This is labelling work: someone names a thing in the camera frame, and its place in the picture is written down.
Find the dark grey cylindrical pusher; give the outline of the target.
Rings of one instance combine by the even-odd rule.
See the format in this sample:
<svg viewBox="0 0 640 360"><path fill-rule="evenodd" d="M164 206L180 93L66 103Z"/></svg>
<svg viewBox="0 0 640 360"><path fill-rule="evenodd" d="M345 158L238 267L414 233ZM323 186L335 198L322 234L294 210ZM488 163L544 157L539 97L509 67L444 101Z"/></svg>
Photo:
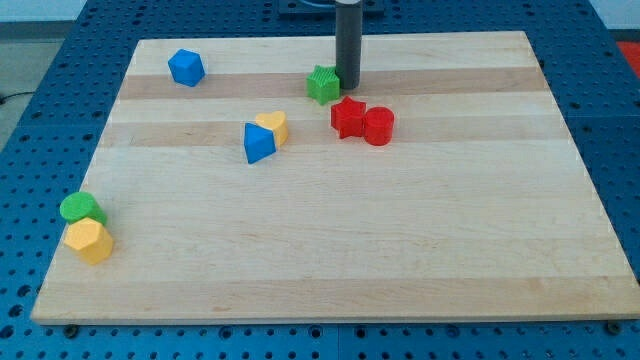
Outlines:
<svg viewBox="0 0 640 360"><path fill-rule="evenodd" d="M336 67L340 87L353 90L359 86L362 44L362 1L336 0Z"/></svg>

